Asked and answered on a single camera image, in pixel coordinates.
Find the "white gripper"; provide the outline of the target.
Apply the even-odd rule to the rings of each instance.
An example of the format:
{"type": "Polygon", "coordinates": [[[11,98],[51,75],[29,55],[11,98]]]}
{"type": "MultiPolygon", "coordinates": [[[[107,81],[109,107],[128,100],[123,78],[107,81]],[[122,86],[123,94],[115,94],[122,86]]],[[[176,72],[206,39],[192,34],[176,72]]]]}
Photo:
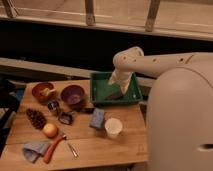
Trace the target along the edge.
{"type": "Polygon", "coordinates": [[[113,85],[115,83],[121,85],[120,89],[123,94],[128,91],[130,80],[131,80],[132,72],[124,72],[118,69],[113,71],[112,76],[108,80],[109,85],[113,85]]]}

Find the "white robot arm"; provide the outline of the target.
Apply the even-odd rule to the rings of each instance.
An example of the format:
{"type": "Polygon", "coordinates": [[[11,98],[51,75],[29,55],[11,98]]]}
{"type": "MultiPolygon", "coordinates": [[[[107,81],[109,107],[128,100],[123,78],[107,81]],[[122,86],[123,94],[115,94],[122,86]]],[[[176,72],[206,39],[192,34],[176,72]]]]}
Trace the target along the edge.
{"type": "Polygon", "coordinates": [[[147,102],[148,171],[213,171],[213,52],[113,57],[110,78],[125,92],[132,73],[155,79],[147,102]]]}

